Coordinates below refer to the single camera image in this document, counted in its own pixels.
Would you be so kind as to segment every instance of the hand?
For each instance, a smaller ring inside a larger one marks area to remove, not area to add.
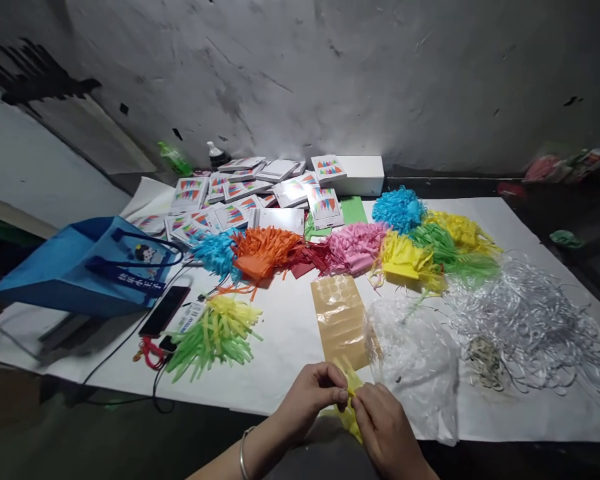
[[[305,365],[272,417],[290,441],[300,441],[320,410],[338,405],[344,411],[348,398],[347,379],[338,367],[330,362]]]
[[[387,480],[436,479],[404,409],[382,384],[365,383],[351,400],[369,456]]]

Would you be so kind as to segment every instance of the bag handle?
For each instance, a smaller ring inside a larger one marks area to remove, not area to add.
[[[105,260],[104,258],[101,258],[101,257],[94,257],[94,260],[96,260],[96,262],[98,262],[100,264],[107,263],[109,265],[116,265],[118,267],[172,267],[172,266],[177,265],[178,263],[182,262],[182,259],[185,257],[185,252],[182,250],[182,248],[179,245],[176,245],[175,243],[172,243],[172,242],[169,242],[166,240],[151,238],[148,235],[145,235],[144,233],[129,233],[129,232],[125,232],[124,230],[122,230],[122,228],[116,228],[116,230],[114,230],[113,233],[111,234],[111,238],[116,242],[122,240],[122,237],[133,237],[133,238],[137,238],[140,240],[152,241],[152,242],[160,243],[162,245],[166,245],[171,248],[175,248],[176,250],[178,250],[178,253],[180,254],[180,258],[178,258],[177,260],[174,260],[170,263],[114,262],[111,260]]]

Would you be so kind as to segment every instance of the green plastic bottle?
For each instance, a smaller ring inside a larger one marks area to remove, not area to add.
[[[158,142],[158,146],[160,146],[160,156],[167,162],[176,175],[180,177],[193,176],[191,166],[182,158],[178,150],[172,149],[164,142]]]

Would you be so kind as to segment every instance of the bottle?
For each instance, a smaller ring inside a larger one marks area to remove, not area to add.
[[[209,160],[213,171],[218,171],[220,165],[224,165],[231,161],[231,156],[217,148],[213,142],[207,142],[207,146],[209,147]]]
[[[158,146],[160,146],[160,156],[167,162],[176,175],[179,177],[193,176],[191,166],[182,158],[178,150],[172,149],[164,142],[158,142]]]

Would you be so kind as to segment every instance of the blue tote bag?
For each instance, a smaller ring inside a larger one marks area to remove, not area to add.
[[[120,217],[73,223],[0,282],[0,299],[97,317],[154,306],[183,252]]]

